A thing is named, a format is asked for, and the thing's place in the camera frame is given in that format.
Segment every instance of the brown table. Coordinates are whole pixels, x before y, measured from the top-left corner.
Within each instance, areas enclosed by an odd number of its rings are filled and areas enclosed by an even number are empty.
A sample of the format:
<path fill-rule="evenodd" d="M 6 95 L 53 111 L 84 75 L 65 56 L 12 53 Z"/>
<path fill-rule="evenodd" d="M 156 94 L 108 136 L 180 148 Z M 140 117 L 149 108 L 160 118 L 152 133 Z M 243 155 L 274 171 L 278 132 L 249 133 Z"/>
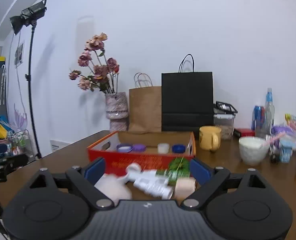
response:
<path fill-rule="evenodd" d="M 91 135 L 9 174 L 7 182 L 0 183 L 0 205 L 5 207 L 41 167 L 47 167 L 50 172 L 64 172 L 73 165 L 81 167 L 87 165 L 89 160 L 86 147 L 108 133 L 108 131 L 101 131 Z M 211 167 L 223 166 L 231 172 L 242 173 L 249 167 L 241 161 L 237 139 L 222 141 L 220 149 L 214 154 L 198 148 L 197 157 Z M 262 173 L 291 207 L 293 223 L 286 239 L 296 240 L 296 153 L 293 154 L 289 164 L 270 164 L 267 157 L 255 168 Z M 127 186 L 133 193 L 133 199 L 151 199 L 150 196 L 134 188 L 131 183 L 128 183 Z"/>

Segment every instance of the red box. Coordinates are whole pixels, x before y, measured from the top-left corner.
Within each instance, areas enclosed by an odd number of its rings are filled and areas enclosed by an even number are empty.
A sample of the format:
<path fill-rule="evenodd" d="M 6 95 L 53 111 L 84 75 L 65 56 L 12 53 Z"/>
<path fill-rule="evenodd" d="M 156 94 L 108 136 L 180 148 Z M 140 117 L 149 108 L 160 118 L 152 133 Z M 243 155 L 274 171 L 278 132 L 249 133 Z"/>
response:
<path fill-rule="evenodd" d="M 255 136 L 255 131 L 247 128 L 235 128 L 233 134 L 237 138 L 245 137 L 245 136 Z"/>
<path fill-rule="evenodd" d="M 119 153 L 116 146 L 119 143 L 136 144 L 141 143 L 147 146 L 142 153 Z M 158 154 L 158 143 L 169 143 L 171 146 L 177 143 L 187 146 L 187 151 L 183 154 Z M 96 141 L 87 147 L 90 161 L 98 157 L 106 160 L 105 173 L 114 173 L 117 176 L 126 175 L 126 167 L 131 163 L 138 163 L 143 170 L 167 169 L 169 163 L 177 157 L 184 157 L 191 160 L 195 157 L 195 137 L 192 132 L 160 132 L 160 133 L 128 133 L 112 132 L 111 134 Z"/>

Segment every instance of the water bottle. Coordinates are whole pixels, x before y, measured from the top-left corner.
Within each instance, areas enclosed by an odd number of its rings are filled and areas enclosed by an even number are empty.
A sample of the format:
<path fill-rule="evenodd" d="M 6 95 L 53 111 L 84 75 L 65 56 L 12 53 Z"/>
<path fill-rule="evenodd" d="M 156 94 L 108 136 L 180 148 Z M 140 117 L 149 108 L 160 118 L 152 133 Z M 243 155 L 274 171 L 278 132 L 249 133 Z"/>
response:
<path fill-rule="evenodd" d="M 270 130 L 274 124 L 275 108 L 272 101 L 272 88 L 268 88 L 265 104 L 264 130 L 266 134 L 270 134 Z"/>

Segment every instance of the pink vase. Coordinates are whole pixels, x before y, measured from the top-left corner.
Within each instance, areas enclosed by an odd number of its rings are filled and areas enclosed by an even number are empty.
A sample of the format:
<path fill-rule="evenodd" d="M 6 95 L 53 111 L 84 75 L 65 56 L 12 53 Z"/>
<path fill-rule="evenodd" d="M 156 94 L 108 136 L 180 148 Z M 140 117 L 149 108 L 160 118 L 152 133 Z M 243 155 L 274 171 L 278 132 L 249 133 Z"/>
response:
<path fill-rule="evenodd" d="M 128 103 L 126 92 L 105 94 L 106 117 L 110 120 L 110 131 L 128 131 Z"/>

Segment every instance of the studio light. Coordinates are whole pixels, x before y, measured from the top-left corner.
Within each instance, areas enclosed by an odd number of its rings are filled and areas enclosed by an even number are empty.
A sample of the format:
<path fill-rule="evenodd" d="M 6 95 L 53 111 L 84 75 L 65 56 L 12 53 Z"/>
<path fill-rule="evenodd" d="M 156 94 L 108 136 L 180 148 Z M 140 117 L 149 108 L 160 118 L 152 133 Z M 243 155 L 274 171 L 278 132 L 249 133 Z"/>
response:
<path fill-rule="evenodd" d="M 47 10 L 46 1 L 47 0 L 42 0 L 41 2 L 22 10 L 21 15 L 19 16 L 10 17 L 10 23 L 15 35 L 19 33 L 24 25 L 31 25 L 32 21 L 36 21 L 45 15 L 45 11 Z"/>
<path fill-rule="evenodd" d="M 46 0 L 42 0 L 41 2 L 34 4 L 33 6 L 26 8 L 25 10 L 22 10 L 21 15 L 10 17 L 10 23 L 12 25 L 15 35 L 19 33 L 19 31 L 24 25 L 26 27 L 29 25 L 32 26 L 30 47 L 29 47 L 28 74 L 26 74 L 25 77 L 28 81 L 30 119 L 31 119 L 33 134 L 35 138 L 37 158 L 41 158 L 41 154 L 40 154 L 39 145 L 37 141 L 36 128 L 35 128 L 34 115 L 33 115 L 33 104 L 31 100 L 31 74 L 30 74 L 31 73 L 31 55 L 33 50 L 33 38 L 34 38 L 35 28 L 37 25 L 37 20 L 45 15 L 46 10 L 47 10 Z"/>

